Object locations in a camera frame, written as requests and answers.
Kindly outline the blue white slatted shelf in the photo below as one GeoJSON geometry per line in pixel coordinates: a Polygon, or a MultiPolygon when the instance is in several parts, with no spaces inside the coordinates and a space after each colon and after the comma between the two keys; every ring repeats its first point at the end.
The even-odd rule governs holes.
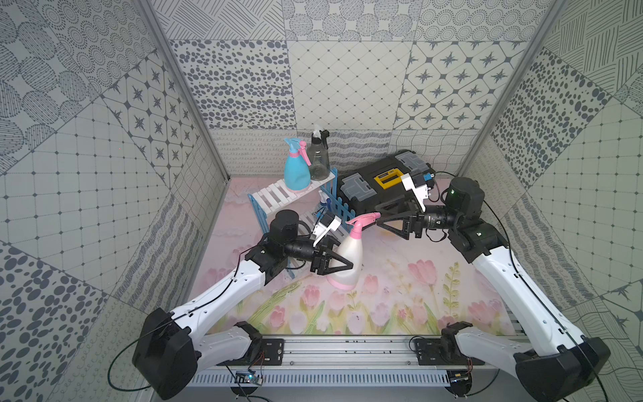
{"type": "Polygon", "coordinates": [[[342,241],[351,229],[347,222],[356,216],[353,209],[350,209],[343,199],[338,195],[338,170],[334,167],[330,175],[322,181],[311,181],[310,186],[299,193],[291,192],[285,185],[284,179],[270,183],[263,189],[249,194],[252,208],[256,214],[261,230],[264,234],[269,231],[269,223],[277,212],[288,209],[293,204],[304,203],[308,206],[306,212],[300,214],[300,219],[306,222],[310,228],[316,223],[321,214],[317,214],[320,203],[319,191],[324,191],[332,201],[330,211],[342,219],[342,225],[333,232],[342,241]]]}

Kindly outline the teal pink spray bottle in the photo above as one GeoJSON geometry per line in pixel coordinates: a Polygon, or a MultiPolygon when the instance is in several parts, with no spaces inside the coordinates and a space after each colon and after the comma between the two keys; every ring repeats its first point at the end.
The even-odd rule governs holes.
{"type": "Polygon", "coordinates": [[[285,185],[293,193],[304,191],[311,184],[311,162],[306,153],[306,142],[299,138],[286,138],[285,142],[289,147],[284,170],[285,185]]]}

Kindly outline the dark smoky spray bottle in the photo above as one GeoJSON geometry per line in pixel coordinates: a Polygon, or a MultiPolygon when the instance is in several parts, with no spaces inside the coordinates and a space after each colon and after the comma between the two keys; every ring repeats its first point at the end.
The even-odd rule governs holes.
{"type": "Polygon", "coordinates": [[[316,127],[311,134],[311,144],[306,149],[306,154],[311,162],[309,171],[311,179],[314,181],[322,181],[326,179],[331,172],[330,161],[328,155],[328,137],[330,133],[328,130],[323,130],[316,127]]]}

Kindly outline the clear spray bottle blue nozzle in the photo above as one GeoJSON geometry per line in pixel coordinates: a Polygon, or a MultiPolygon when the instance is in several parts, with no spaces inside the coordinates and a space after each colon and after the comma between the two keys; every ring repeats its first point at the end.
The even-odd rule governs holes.
{"type": "Polygon", "coordinates": [[[320,195],[320,203],[318,205],[316,213],[317,214],[325,214],[326,212],[328,212],[331,209],[332,201],[328,197],[328,195],[322,190],[319,191],[319,195],[320,195]]]}

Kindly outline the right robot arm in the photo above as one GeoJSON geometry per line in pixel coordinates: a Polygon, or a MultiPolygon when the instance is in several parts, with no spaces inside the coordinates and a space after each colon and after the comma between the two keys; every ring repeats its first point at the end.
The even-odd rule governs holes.
{"type": "Polygon", "coordinates": [[[482,360],[516,378],[537,401],[559,401],[599,380],[611,356],[556,308],[518,262],[503,229],[482,219],[485,193],[477,181],[454,177],[440,205],[427,205],[433,174],[405,174],[405,194],[377,206],[377,226],[407,240],[443,229],[450,243],[497,291],[526,334],[515,343],[468,322],[441,331],[445,358],[482,360]]]}

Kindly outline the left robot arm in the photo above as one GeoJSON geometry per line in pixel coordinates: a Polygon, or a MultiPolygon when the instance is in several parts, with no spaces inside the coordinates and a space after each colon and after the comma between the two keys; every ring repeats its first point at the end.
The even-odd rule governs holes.
{"type": "Polygon", "coordinates": [[[327,212],[311,234],[300,234],[299,215],[279,211],[269,230],[239,256],[238,265],[223,279],[170,312],[151,312],[135,341],[132,363],[162,400],[182,391],[196,373],[236,360],[255,361],[261,333],[242,321],[230,330],[212,334],[211,328],[248,296],[259,291],[287,268],[291,259],[302,261],[311,272],[326,276],[353,268],[338,253],[333,236],[341,219],[327,212]]]}

